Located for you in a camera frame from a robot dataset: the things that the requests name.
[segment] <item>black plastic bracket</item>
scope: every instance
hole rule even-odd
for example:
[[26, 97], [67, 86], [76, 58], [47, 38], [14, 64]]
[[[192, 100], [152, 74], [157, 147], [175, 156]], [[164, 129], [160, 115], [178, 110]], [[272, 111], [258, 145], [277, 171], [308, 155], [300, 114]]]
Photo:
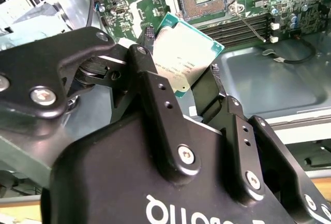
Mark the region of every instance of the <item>black plastic bracket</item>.
[[232, 195], [244, 205], [261, 201], [265, 188], [259, 154], [253, 128], [244, 119], [242, 105], [234, 97], [226, 96], [220, 112], [208, 125], [226, 137], [226, 170], [235, 178], [235, 184], [232, 180], [227, 184]]
[[156, 128], [157, 160], [163, 176], [175, 184], [186, 184], [201, 167], [183, 114], [168, 79], [157, 74], [150, 52], [132, 45], [127, 54], [129, 67], [141, 95], [145, 113]]
[[296, 223], [330, 223], [329, 207], [314, 183], [303, 171], [271, 126], [261, 117], [252, 116], [266, 184], [280, 194], [280, 203]]
[[[88, 27], [0, 52], [0, 75], [10, 86], [0, 92], [0, 128], [27, 135], [53, 133], [67, 109], [67, 94], [78, 67], [115, 45], [101, 30]], [[51, 90], [56, 101], [31, 100], [36, 88]]]

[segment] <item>black cable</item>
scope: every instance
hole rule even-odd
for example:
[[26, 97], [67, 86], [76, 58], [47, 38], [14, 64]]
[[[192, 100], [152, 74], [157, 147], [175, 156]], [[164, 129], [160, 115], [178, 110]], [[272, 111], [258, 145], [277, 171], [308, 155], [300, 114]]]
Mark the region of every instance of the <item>black cable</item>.
[[310, 42], [308, 42], [304, 39], [301, 39], [299, 36], [294, 36], [294, 38], [296, 40], [300, 41], [302, 44], [304, 44], [306, 47], [308, 47], [310, 49], [310, 54], [308, 56], [306, 56], [306, 57], [304, 57], [303, 59], [300, 59], [300, 60], [288, 60], [288, 59], [285, 59], [285, 58], [280, 57], [279, 55], [277, 55], [276, 52], [272, 49], [265, 49], [265, 48], [260, 47], [260, 49], [263, 51], [262, 55], [269, 56], [276, 62], [291, 64], [291, 65], [302, 64], [304, 62], [307, 62], [307, 61], [311, 60], [313, 57], [316, 56], [317, 50]]
[[92, 25], [93, 13], [94, 13], [94, 0], [90, 0], [86, 26], [91, 26]]
[[317, 50], [311, 43], [309, 43], [308, 41], [306, 41], [304, 39], [301, 39], [299, 37], [296, 37], [296, 39], [301, 41], [302, 44], [304, 44], [306, 47], [308, 47], [310, 49], [310, 54], [307, 57], [305, 57], [303, 59], [300, 59], [300, 60], [285, 59], [284, 63], [286, 63], [286, 64], [291, 64], [291, 65], [302, 64], [304, 62], [307, 62], [307, 61], [311, 60], [313, 57], [316, 56]]

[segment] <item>green circuit board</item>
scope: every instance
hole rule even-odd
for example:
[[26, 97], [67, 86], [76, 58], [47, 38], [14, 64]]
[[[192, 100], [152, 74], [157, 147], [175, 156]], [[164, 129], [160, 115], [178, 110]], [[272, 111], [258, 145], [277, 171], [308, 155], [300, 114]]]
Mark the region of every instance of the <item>green circuit board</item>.
[[[139, 36], [135, 17], [139, 15], [140, 28], [152, 25], [158, 27], [164, 15], [170, 11], [185, 21], [200, 29], [216, 41], [233, 47], [245, 43], [258, 44], [259, 40], [250, 29], [233, 13], [229, 6], [235, 0], [173, 0], [177, 4], [169, 6], [167, 0], [142, 0], [136, 4], [133, 12], [131, 4], [139, 0], [95, 0], [96, 11], [103, 6], [105, 11], [100, 12], [102, 23], [107, 32], [115, 39], [126, 37], [136, 40]], [[281, 39], [289, 38], [290, 33], [300, 30], [303, 34], [321, 31], [325, 23], [321, 20], [320, 5], [328, 4], [330, 0], [236, 0], [243, 6], [239, 14], [267, 41], [271, 36]], [[207, 9], [199, 13], [199, 7]], [[272, 22], [279, 24], [273, 30]]]

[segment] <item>gray metal panel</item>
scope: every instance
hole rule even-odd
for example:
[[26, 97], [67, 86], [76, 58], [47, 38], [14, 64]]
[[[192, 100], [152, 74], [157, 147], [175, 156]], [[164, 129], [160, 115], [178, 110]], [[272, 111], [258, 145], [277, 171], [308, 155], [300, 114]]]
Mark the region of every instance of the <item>gray metal panel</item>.
[[[319, 34], [308, 36], [316, 43]], [[323, 45], [329, 50], [328, 37]], [[310, 51], [296, 40], [269, 45], [278, 55], [297, 60]], [[260, 115], [265, 119], [314, 111], [331, 107], [330, 55], [316, 56], [311, 61], [290, 65], [277, 63], [262, 56], [258, 48], [223, 53], [217, 58], [221, 78], [228, 94], [236, 97], [247, 116]]]

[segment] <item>wooden surface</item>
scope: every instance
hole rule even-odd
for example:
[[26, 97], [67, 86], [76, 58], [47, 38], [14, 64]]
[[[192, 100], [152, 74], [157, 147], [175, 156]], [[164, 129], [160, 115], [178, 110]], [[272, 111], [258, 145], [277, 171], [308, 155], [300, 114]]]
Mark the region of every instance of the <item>wooden surface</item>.
[[318, 178], [312, 181], [325, 199], [331, 201], [331, 178]]

